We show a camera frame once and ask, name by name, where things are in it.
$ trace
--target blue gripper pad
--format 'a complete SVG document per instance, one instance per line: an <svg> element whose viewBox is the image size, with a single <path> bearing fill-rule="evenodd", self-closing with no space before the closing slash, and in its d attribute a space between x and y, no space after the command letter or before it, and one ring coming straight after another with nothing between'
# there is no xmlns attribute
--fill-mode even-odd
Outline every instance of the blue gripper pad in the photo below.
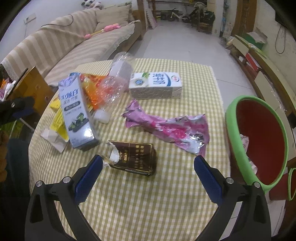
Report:
<svg viewBox="0 0 296 241"><path fill-rule="evenodd" d="M74 201L77 205L85 202L102 169L103 159L97 155L74 188Z"/></svg>
<svg viewBox="0 0 296 241"><path fill-rule="evenodd" d="M222 187L212 174L209 166L204 163L201 156L197 156L194 159L194 170L202 182L202 185L204 186L211 201L218 204L218 206L221 205L223 200Z"/></svg>

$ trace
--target crushed plastic bottle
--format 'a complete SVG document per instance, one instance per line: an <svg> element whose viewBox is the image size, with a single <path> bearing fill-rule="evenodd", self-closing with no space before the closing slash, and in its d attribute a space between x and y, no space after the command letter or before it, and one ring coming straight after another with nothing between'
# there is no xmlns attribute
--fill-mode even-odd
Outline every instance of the crushed plastic bottle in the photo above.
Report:
<svg viewBox="0 0 296 241"><path fill-rule="evenodd" d="M97 88L97 101L101 106L94 113L94 118L107 124L114 107L118 104L124 91L128 91L129 82L134 68L134 57L127 53L118 53L111 64L107 77Z"/></svg>

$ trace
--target hand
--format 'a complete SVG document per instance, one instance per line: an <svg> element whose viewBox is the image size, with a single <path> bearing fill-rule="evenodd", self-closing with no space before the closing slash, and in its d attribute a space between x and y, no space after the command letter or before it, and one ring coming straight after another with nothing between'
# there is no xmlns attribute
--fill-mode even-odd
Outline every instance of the hand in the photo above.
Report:
<svg viewBox="0 0 296 241"><path fill-rule="evenodd" d="M7 143L9 137L4 131L0 131L0 182L4 182L7 177L6 167L6 154L7 154Z"/></svg>

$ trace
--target pink toy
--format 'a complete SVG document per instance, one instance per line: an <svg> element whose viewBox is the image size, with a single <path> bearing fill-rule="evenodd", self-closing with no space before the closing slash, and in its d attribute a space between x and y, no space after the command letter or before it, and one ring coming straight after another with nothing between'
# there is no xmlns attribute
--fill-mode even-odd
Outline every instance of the pink toy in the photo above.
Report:
<svg viewBox="0 0 296 241"><path fill-rule="evenodd" d="M118 23L115 23L115 24L111 24L111 25L108 25L106 27L104 27L102 30L100 31L97 31L93 34L87 34L84 36L84 39L90 39L92 36L96 35L96 34L100 34L100 33L103 33L103 32L110 32L114 29L119 29L121 28L121 26L118 24Z"/></svg>

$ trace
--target yellow checkered tablecloth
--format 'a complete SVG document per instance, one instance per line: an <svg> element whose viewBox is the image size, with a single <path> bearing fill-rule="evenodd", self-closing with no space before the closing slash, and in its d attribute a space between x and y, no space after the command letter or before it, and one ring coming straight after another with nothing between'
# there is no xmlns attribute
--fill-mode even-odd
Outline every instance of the yellow checkered tablecloth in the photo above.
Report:
<svg viewBox="0 0 296 241"><path fill-rule="evenodd" d="M76 71L104 75L111 61L78 66ZM225 142L224 111L211 67L164 59L136 59L135 72L178 72L183 83L181 99L140 100L147 114L172 118L206 113L210 143L205 159L225 176L230 164ZM211 219L217 206L206 194L194 169L194 155L166 143L140 128L127 129L121 117L132 98L125 93L115 107L109 124L96 123L102 143L118 141L153 143L157 170L150 177L105 167L80 209L101 240L195 240ZM40 137L54 112L47 107L29 146L30 189L38 180L59 182L86 166L105 145L87 152L67 145L62 154ZM73 233L57 203L65 231Z"/></svg>

